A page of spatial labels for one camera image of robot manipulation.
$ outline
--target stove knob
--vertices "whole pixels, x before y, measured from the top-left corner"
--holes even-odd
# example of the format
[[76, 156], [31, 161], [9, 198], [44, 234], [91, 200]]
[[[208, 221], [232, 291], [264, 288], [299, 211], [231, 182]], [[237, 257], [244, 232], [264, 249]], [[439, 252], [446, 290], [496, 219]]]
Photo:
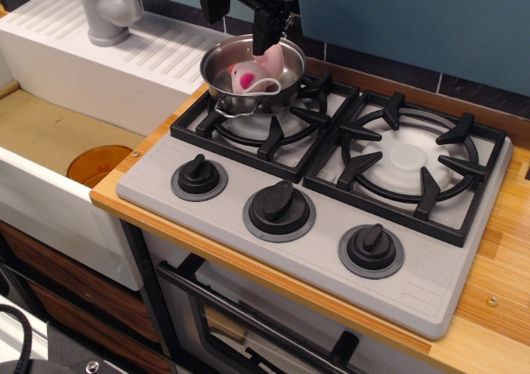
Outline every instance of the stove knob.
[[220, 180], [219, 171], [204, 155], [197, 155], [194, 160], [182, 166], [178, 185], [188, 194], [206, 194], [213, 190]]
[[260, 190], [250, 204], [248, 214], [261, 231], [285, 235], [304, 226], [310, 209], [303, 194], [284, 180]]
[[366, 226], [354, 233], [348, 241], [346, 251], [356, 265], [371, 271], [390, 266], [396, 258], [394, 241], [380, 223]]

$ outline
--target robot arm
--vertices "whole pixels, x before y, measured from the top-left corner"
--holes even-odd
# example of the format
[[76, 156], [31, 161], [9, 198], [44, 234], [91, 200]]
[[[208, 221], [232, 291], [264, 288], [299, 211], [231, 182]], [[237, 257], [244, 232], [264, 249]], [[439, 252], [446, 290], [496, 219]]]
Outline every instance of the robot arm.
[[[253, 54], [262, 55], [280, 41], [291, 21], [295, 0], [239, 0], [254, 10]], [[230, 10], [230, 0], [200, 0], [206, 21], [214, 23]]]

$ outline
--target sink basin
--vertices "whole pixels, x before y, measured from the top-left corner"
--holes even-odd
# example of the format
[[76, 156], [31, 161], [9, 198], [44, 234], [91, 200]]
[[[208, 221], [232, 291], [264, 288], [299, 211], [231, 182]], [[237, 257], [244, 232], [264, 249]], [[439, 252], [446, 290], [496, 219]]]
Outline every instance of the sink basin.
[[[0, 80], [21, 90], [0, 101], [10, 120], [0, 128], [0, 220], [139, 290], [120, 222], [65, 176], [81, 153], [70, 148], [106, 144], [105, 135], [133, 149], [201, 86], [202, 56], [227, 36], [149, 13], [130, 30], [119, 45], [93, 46], [80, 0], [32, 0], [0, 19]], [[77, 118], [86, 126], [59, 128]]]

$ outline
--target oven window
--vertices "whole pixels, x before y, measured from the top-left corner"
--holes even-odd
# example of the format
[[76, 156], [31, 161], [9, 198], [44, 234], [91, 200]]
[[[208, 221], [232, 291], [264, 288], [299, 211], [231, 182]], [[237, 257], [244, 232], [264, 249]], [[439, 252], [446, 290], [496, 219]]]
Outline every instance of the oven window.
[[238, 372], [259, 374], [321, 374], [309, 363], [249, 330], [218, 310], [193, 300], [203, 347]]

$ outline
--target black cable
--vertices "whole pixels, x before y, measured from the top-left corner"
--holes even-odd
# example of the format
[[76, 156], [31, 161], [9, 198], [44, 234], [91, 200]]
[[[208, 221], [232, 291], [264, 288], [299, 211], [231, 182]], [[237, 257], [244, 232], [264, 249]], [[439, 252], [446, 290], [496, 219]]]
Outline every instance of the black cable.
[[20, 357], [13, 374], [27, 374], [30, 364], [32, 339], [30, 322], [20, 310], [13, 308], [11, 305], [0, 304], [0, 312], [6, 312], [11, 316], [14, 316], [22, 324], [22, 329], [24, 330], [24, 342], [22, 343]]

